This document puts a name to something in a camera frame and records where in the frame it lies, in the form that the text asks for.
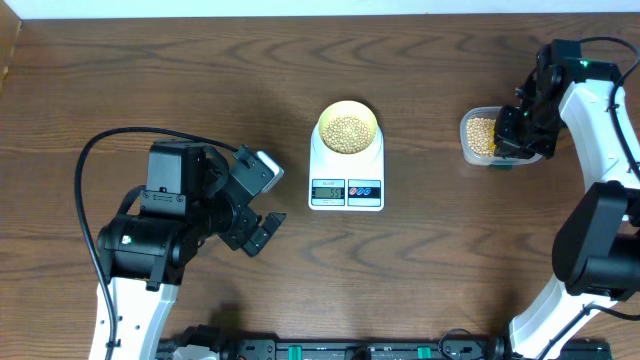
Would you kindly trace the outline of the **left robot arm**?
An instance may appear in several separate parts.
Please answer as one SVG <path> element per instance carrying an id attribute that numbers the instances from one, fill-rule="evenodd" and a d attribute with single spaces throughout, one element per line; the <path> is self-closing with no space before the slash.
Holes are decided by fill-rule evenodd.
<path id="1" fill-rule="evenodd" d="M 219 237 L 256 256 L 285 214 L 249 206 L 283 176 L 265 152 L 241 146 L 229 164 L 213 146 L 157 141 L 147 182 L 131 190 L 98 237 L 108 293 L 98 300 L 93 359 L 152 359 L 187 263 Z"/>

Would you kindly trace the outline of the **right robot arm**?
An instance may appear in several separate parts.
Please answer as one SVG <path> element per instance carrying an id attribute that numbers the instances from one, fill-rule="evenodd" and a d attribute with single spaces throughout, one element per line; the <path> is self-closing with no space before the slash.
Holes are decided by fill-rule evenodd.
<path id="1" fill-rule="evenodd" d="M 639 290 L 639 141 L 629 120 L 613 62 L 582 55 L 583 40 L 556 39 L 536 55 L 536 66 L 504 106 L 494 127 L 502 158 L 551 158 L 562 129 L 573 139 L 585 194 L 558 231 L 553 276 L 508 333 L 485 348 L 488 359 L 556 359 L 564 345 L 599 313 L 632 320 L 614 305 Z"/>

